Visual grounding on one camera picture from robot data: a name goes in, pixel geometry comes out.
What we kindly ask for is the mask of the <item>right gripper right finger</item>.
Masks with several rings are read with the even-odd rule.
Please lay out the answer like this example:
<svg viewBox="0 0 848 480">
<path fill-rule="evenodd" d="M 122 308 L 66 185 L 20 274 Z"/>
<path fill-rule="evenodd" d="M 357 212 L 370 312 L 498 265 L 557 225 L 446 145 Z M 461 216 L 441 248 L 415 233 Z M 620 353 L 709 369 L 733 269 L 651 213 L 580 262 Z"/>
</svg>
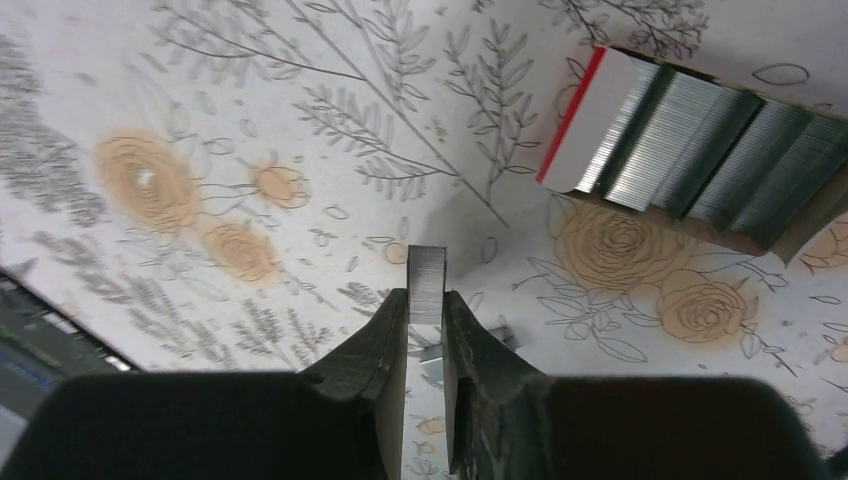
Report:
<svg viewBox="0 0 848 480">
<path fill-rule="evenodd" d="M 485 329 L 443 300 L 442 341 Z M 799 418 L 752 378 L 542 373 L 500 345 L 444 362 L 460 479 L 828 479 Z"/>
</svg>

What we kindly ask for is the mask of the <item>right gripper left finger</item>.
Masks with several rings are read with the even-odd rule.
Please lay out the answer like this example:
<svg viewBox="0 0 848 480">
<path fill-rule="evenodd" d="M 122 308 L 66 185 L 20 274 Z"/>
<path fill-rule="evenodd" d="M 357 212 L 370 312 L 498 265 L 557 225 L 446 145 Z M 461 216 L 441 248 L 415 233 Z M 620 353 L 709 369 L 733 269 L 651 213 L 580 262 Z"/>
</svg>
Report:
<svg viewBox="0 0 848 480">
<path fill-rule="evenodd" d="M 61 384 L 5 479 L 397 479 L 408 294 L 298 372 L 119 373 Z"/>
</svg>

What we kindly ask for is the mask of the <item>staple strip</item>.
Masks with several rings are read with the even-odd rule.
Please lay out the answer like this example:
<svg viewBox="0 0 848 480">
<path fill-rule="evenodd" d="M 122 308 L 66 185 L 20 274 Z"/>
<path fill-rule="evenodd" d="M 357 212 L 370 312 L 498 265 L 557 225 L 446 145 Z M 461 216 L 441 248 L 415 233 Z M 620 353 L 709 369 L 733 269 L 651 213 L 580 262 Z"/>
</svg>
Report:
<svg viewBox="0 0 848 480">
<path fill-rule="evenodd" d="M 441 324 L 446 270 L 445 247 L 409 246 L 407 291 L 411 324 Z"/>
<path fill-rule="evenodd" d="M 447 362 L 449 359 L 458 361 L 462 356 L 469 355 L 475 347 L 493 347 L 500 345 L 514 352 L 521 346 L 516 332 L 510 327 L 495 327 L 476 332 L 456 332 L 455 338 L 442 343 L 436 343 L 419 348 L 410 356 L 421 364 L 434 364 L 436 361 Z"/>
</svg>

